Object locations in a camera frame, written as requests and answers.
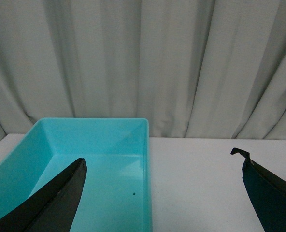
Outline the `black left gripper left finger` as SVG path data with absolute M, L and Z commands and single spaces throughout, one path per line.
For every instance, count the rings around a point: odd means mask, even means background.
M 0 219 L 0 232 L 68 232 L 85 184 L 87 164 L 78 158 Z

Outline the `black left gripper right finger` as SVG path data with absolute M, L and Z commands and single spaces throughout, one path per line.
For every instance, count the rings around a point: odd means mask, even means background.
M 266 232 L 286 232 L 286 181 L 250 159 L 250 153 L 233 148 L 231 154 L 239 153 L 245 160 L 242 179 Z

